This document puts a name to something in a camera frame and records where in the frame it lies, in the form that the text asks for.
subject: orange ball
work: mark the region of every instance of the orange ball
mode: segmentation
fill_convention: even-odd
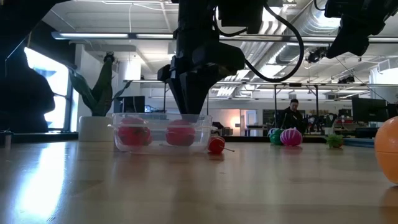
[[[379,128],[374,148],[384,175],[398,184],[398,116],[389,119]]]

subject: clear plastic container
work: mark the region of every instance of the clear plastic container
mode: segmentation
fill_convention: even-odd
[[[115,113],[114,140],[135,154],[206,152],[213,118],[195,114]]]

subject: plant leaf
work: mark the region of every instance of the plant leaf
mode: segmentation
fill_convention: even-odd
[[[132,80],[128,81],[125,86],[123,87],[123,89],[119,90],[113,97],[112,101],[114,101],[117,97],[121,96],[123,94],[123,92],[125,91],[125,89],[130,87]]]
[[[91,91],[94,99],[99,101],[102,97],[102,92],[108,88],[108,85],[112,84],[112,60],[108,58],[102,66],[101,73],[95,83],[93,90]]]
[[[85,103],[85,105],[92,110],[97,104],[97,101],[91,94],[91,89],[89,88],[86,79],[72,69],[69,69],[69,79],[72,83],[73,88],[83,98],[83,102]]]
[[[112,106],[112,86],[108,85],[101,92],[101,97],[92,113],[93,116],[106,116],[106,113],[111,109]]]

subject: potted plant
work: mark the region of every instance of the potted plant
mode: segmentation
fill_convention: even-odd
[[[335,133],[334,127],[335,127],[336,118],[337,118],[337,115],[332,114],[332,113],[329,113],[329,114],[325,115],[326,123],[325,123],[324,130],[325,130],[325,135],[326,136],[329,135],[329,134],[334,134]]]
[[[329,145],[329,148],[340,148],[344,143],[343,136],[331,134],[326,137],[326,143]]]
[[[114,57],[112,52],[108,52],[104,58],[104,65],[101,73],[91,89],[86,79],[70,69],[69,79],[73,88],[81,95],[84,104],[91,110],[92,116],[82,116],[79,118],[79,141],[113,141],[113,129],[108,125],[112,124],[112,118],[106,117],[106,113],[111,109],[112,102],[129,88],[132,81],[125,84],[113,96],[112,90],[112,64]]]

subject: pink striped ball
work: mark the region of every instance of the pink striped ball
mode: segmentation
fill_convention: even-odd
[[[298,146],[303,142],[303,136],[300,131],[295,128],[289,128],[282,132],[280,141],[285,146]]]

